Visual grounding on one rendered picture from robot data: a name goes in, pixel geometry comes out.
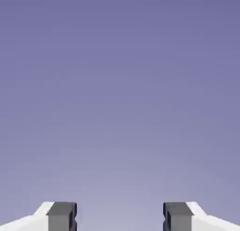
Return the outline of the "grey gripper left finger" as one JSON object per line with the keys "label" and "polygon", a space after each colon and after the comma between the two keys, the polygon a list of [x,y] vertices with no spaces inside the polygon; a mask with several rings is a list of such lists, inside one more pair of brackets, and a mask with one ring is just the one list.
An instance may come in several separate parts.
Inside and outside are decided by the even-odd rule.
{"label": "grey gripper left finger", "polygon": [[77,231],[77,203],[45,201],[34,214],[0,225],[0,231]]}

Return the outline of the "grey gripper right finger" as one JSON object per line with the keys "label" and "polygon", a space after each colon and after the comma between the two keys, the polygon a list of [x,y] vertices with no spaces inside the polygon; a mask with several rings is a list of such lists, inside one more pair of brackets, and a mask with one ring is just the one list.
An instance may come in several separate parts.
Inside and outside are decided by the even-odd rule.
{"label": "grey gripper right finger", "polygon": [[163,231],[240,231],[240,225],[208,215],[195,201],[163,203]]}

